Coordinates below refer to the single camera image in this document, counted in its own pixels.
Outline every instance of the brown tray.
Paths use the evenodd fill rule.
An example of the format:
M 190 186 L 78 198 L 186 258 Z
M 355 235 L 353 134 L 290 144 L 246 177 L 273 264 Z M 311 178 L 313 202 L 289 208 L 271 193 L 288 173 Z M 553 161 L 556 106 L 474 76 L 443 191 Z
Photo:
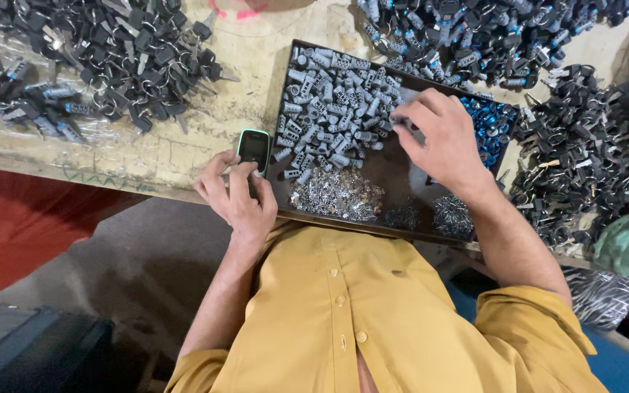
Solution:
M 329 49 L 323 46 L 308 43 L 302 40 L 293 40 L 291 45 L 291 52 L 293 47 L 299 48 L 323 48 Z M 405 72 L 396 70 L 395 68 L 389 68 L 380 64 L 372 63 L 372 69 L 386 68 L 387 75 L 400 76 L 402 78 L 402 85 L 400 92 L 405 99 L 411 98 L 417 92 L 421 92 L 430 87 L 435 88 L 439 92 L 446 95 L 454 95 L 458 97 L 468 97 L 476 99 L 484 99 L 476 96 L 475 94 L 469 94 L 467 92 L 441 85 L 430 80 L 425 80 L 407 74 Z M 287 69 L 286 76 L 284 76 L 283 89 L 287 83 Z M 282 108 L 283 98 L 281 98 L 280 107 Z M 512 135 L 518 116 L 515 117 L 510 125 L 509 136 Z M 282 215 L 292 218 L 304 219 L 309 222 L 317 222 L 323 225 L 330 225 L 334 227 L 343 227 L 347 229 L 360 230 L 365 232 L 373 232 L 379 234 L 386 234 L 391 237 L 403 237 L 403 238 L 417 238 L 422 240 L 437 240 L 442 239 L 443 236 L 437 233 L 433 228 L 433 214 L 434 209 L 431 205 L 431 201 L 438 197 L 450 195 L 445 187 L 438 183 L 432 183 L 426 185 L 427 175 L 421 169 L 411 163 L 407 153 L 400 146 L 397 134 L 390 132 L 390 136 L 384 139 L 384 149 L 382 150 L 367 150 L 366 158 L 363 160 L 363 168 L 361 174 L 364 178 L 371 181 L 371 184 L 377 185 L 385 190 L 383 199 L 382 211 L 378 215 L 374 222 L 356 222 L 348 219 L 331 217 L 326 215 L 318 215 L 313 213 L 304 212 L 294 209 L 289 202 L 291 180 L 278 180 L 277 176 L 280 172 L 288 169 L 291 159 L 286 158 L 281 162 L 275 162 L 268 166 L 267 179 L 273 186 L 273 192 L 275 194 L 276 201 L 278 202 L 278 209 Z M 279 150 L 281 147 L 275 145 L 275 138 L 273 138 L 273 145 L 271 152 Z M 506 153 L 507 144 L 501 147 L 499 156 L 496 163 L 492 166 L 491 170 L 494 176 L 501 166 L 504 154 Z M 419 226 L 414 230 L 408 229 L 396 229 L 388 227 L 384 224 L 384 217 L 389 210 L 397 210 L 405 208 L 406 206 L 413 205 L 419 210 Z M 456 241 L 455 239 L 447 239 L 447 241 Z

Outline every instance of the yellow shirt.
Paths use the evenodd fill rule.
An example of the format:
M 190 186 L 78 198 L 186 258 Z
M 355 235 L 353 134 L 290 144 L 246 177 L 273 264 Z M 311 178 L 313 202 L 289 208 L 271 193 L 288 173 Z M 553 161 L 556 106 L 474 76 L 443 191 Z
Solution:
M 534 287 L 485 292 L 471 325 L 403 240 L 306 227 L 281 238 L 229 353 L 179 359 L 167 392 L 605 392 L 572 310 Z

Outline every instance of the mobile phone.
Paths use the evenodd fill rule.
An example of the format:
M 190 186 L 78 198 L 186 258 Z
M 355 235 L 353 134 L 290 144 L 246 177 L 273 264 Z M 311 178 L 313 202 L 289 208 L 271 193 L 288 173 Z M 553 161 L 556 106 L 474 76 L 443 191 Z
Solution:
M 262 130 L 247 128 L 239 136 L 237 154 L 242 157 L 241 162 L 258 163 L 258 172 L 266 175 L 266 166 L 270 154 L 270 135 Z

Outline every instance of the concrete floor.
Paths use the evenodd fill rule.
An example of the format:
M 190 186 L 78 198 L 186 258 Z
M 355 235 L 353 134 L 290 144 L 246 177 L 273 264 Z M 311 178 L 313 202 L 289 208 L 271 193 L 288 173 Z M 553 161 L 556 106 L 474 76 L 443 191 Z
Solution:
M 209 206 L 151 198 L 0 291 L 0 304 L 106 317 L 117 342 L 175 360 L 231 232 Z M 434 266 L 445 259 L 439 246 L 415 246 Z

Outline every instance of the pile of metal parts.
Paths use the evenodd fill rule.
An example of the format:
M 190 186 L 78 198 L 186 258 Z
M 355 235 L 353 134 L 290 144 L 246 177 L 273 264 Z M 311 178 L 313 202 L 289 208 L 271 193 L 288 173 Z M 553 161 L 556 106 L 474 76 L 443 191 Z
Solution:
M 0 117 L 5 122 L 21 124 L 27 120 L 36 126 L 40 137 L 64 136 L 71 142 L 84 143 L 69 115 L 91 115 L 94 108 L 81 103 L 79 94 L 65 86 L 37 83 L 24 86 L 30 64 L 17 59 L 4 69 L 0 60 Z
M 293 47 L 274 152 L 280 162 L 294 155 L 281 178 L 305 184 L 316 160 L 325 171 L 363 167 L 365 150 L 381 150 L 392 130 L 389 113 L 404 103 L 401 79 L 385 67 L 331 49 Z
M 484 99 L 462 97 L 460 102 L 472 117 L 479 158 L 482 164 L 490 169 L 496 164 L 501 147 L 509 143 L 508 132 L 517 111 L 507 103 L 489 102 Z
M 468 241 L 475 227 L 470 211 L 455 195 L 443 196 L 433 201 L 433 226 L 446 237 Z
M 237 79 L 201 48 L 216 11 L 185 27 L 180 8 L 180 0 L 0 0 L 0 30 L 49 59 L 51 78 L 58 63 L 77 69 L 111 122 L 127 110 L 142 134 L 152 129 L 150 116 L 173 116 L 187 134 L 182 97 L 214 95 L 210 81 Z
M 298 210 L 351 219 L 372 221 L 380 214 L 385 191 L 371 185 L 359 171 L 312 169 L 306 182 L 295 182 L 290 203 Z
M 534 87 L 597 18 L 616 26 L 629 0 L 357 0 L 385 65 L 472 92 L 468 80 Z
M 519 160 L 510 197 L 547 246 L 588 246 L 629 202 L 629 83 L 600 89 L 596 70 L 580 64 L 550 76 L 550 100 L 521 109 L 514 136 L 537 165 Z M 598 218 L 572 232 L 586 212 Z
M 415 205 L 416 200 L 410 198 L 408 205 L 386 211 L 382 222 L 390 228 L 416 230 L 419 226 L 419 209 Z

